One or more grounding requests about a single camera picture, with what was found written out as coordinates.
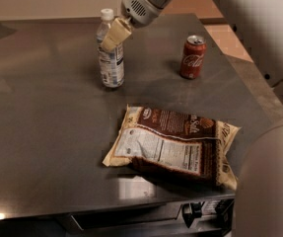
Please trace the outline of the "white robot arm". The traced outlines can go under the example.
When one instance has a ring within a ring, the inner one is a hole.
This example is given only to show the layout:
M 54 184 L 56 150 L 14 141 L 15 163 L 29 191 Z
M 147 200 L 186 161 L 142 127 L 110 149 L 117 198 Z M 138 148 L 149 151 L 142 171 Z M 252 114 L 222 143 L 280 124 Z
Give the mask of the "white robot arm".
M 213 0 L 283 108 L 283 0 Z M 241 160 L 232 237 L 283 237 L 283 117 L 247 110 L 254 138 Z

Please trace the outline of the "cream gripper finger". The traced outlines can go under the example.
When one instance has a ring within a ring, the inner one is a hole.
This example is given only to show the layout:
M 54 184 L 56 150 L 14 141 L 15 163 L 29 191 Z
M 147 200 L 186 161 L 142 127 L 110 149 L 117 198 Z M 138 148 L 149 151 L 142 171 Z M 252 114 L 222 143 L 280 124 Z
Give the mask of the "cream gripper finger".
M 131 18 L 122 17 L 114 19 L 101 43 L 101 47 L 104 51 L 113 51 L 132 34 L 130 20 Z

